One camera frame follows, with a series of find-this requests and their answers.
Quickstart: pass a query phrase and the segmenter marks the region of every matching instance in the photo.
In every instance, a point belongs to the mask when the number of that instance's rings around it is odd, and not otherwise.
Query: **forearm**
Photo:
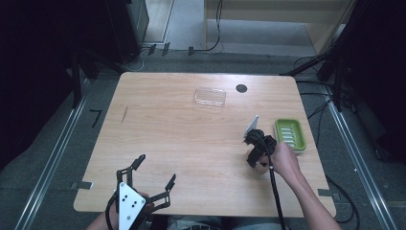
[[[110,207],[110,222],[113,229],[119,229],[119,215],[116,213],[115,203]],[[86,230],[108,230],[105,212],[102,212]]]
[[[341,229],[326,207],[313,193],[305,177],[302,174],[299,174],[296,176],[295,180],[296,181],[288,184],[302,206],[308,228],[311,230]]]

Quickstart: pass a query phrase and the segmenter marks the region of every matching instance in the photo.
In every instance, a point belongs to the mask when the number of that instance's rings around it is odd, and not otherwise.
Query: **black cable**
[[[212,48],[206,49],[206,50],[203,50],[203,49],[193,50],[194,52],[209,52],[218,45],[218,42],[220,41],[220,20],[221,20],[222,10],[223,10],[223,0],[219,0],[218,5],[217,5],[217,10],[215,11],[215,24],[217,26],[217,41],[215,42],[214,46]],[[189,50],[171,50],[171,51],[189,52]]]
[[[218,5],[217,5],[217,11],[215,12],[215,22],[216,22],[216,25],[217,25],[217,34],[218,34],[217,42],[215,43],[215,45],[212,48],[210,48],[208,50],[195,50],[195,51],[209,52],[209,51],[213,50],[217,46],[218,42],[220,41],[220,20],[221,20],[221,12],[222,12],[222,10],[223,10],[223,0],[219,0]]]
[[[314,115],[316,115],[317,113],[321,112],[326,106],[327,104],[332,102],[332,98],[328,99],[325,103],[323,103],[320,107],[316,108],[314,110],[314,112],[310,115],[307,116],[307,119],[310,119],[311,117],[313,117]]]
[[[107,227],[109,230],[113,230],[113,227],[111,226],[111,221],[110,221],[110,208],[111,205],[113,205],[114,201],[117,199],[117,195],[114,194],[111,196],[111,198],[107,202],[107,207],[105,208],[105,221],[107,222]]]
[[[347,194],[347,192],[343,188],[341,188],[341,186],[339,186],[337,183],[335,183],[328,175],[326,175],[326,179],[327,179],[327,182],[334,185],[334,187],[337,188],[338,191],[340,191],[340,193],[349,201],[349,203],[351,205],[351,209],[352,209],[351,217],[344,221],[337,220],[337,222],[343,222],[343,223],[349,222],[350,220],[352,220],[353,214],[355,214],[355,216],[356,216],[355,229],[358,230],[359,226],[360,226],[360,217],[359,217],[358,209],[356,208],[354,202],[352,201],[350,196]]]
[[[279,217],[279,220],[280,220],[281,228],[283,230],[285,230],[286,226],[284,224],[282,207],[281,207],[281,200],[279,198],[277,182],[276,182],[276,179],[275,179],[274,166],[272,164],[271,156],[269,154],[268,154],[268,162],[269,162],[269,176],[271,177],[272,191],[274,192],[275,201],[277,203],[278,217]]]
[[[322,116],[323,116],[323,112],[325,110],[325,108],[327,107],[327,105],[332,101],[332,98],[329,97],[329,99],[323,103],[320,107],[316,108],[315,111],[309,115],[307,117],[307,119],[311,118],[312,116],[314,116],[317,113],[321,113],[320,117],[319,117],[319,126],[318,126],[318,134],[317,134],[317,141],[316,141],[316,147],[318,147],[319,145],[319,137],[320,137],[320,129],[321,129],[321,121],[322,121]],[[326,179],[328,183],[331,183],[335,188],[337,188],[337,190],[349,201],[350,205],[351,205],[351,215],[348,219],[346,220],[336,220],[338,223],[348,223],[350,222],[354,215],[356,216],[356,227],[355,229],[358,230],[359,226],[360,226],[360,217],[359,217],[359,213],[358,210],[355,206],[355,204],[353,203],[352,199],[350,198],[350,196],[347,194],[347,192],[341,187],[339,186],[337,183],[335,183],[330,177],[328,177],[328,175],[326,175]]]
[[[276,182],[276,179],[275,179],[274,166],[273,166],[272,161],[271,161],[271,154],[272,154],[273,152],[271,153],[270,149],[269,149],[268,146],[265,144],[265,142],[262,140],[262,138],[258,137],[257,134],[253,134],[253,135],[259,139],[260,143],[261,143],[261,144],[265,147],[265,149],[266,149],[266,155],[268,156],[268,164],[269,164],[269,176],[270,176],[270,178],[271,178],[271,185],[272,185],[272,191],[273,191],[274,197],[275,197],[275,202],[276,202],[276,204],[277,204],[278,217],[279,217],[279,220],[280,220],[281,228],[282,228],[283,230],[285,230],[285,229],[286,229],[286,226],[285,226],[285,224],[284,224],[284,219],[283,219],[283,213],[282,213],[282,207],[281,207],[281,200],[280,200],[280,197],[279,197],[278,188],[277,188],[277,182]]]

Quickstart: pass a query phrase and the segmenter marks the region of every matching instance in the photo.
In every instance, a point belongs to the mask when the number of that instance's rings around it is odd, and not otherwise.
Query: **small black hole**
[[[247,92],[247,86],[245,84],[239,84],[237,85],[236,90],[240,93],[245,93]]]

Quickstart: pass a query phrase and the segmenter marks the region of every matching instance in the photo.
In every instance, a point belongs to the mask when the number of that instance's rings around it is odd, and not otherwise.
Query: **green tray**
[[[305,137],[301,123],[296,119],[278,119],[275,121],[275,139],[291,146],[296,153],[305,150]]]

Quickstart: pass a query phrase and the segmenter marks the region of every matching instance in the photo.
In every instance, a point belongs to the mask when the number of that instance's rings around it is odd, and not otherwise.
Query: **black stand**
[[[331,45],[331,47],[327,51],[287,73],[280,74],[280,76],[294,77],[302,73],[304,70],[311,68],[320,62],[323,62],[322,67],[317,73],[317,77],[319,81],[327,81],[335,71],[335,79],[333,85],[334,96],[332,100],[338,111],[341,112],[341,83],[343,77],[348,73],[348,65],[345,60],[345,52],[350,43],[350,35],[352,35],[353,30],[358,26],[370,5],[371,1],[357,1],[355,8],[351,14],[349,23],[344,28],[343,32],[341,32],[338,39]]]
[[[83,50],[79,46],[74,45],[71,48],[71,62],[72,62],[72,78],[73,78],[73,91],[74,91],[74,104],[73,108],[78,106],[81,99],[81,86],[80,86],[80,75],[79,68],[83,70],[84,74],[88,79],[96,79],[99,70],[96,68],[93,60],[97,60],[112,70],[119,74],[125,72],[125,69],[119,65],[107,60],[106,58],[96,54],[95,52],[89,50]]]

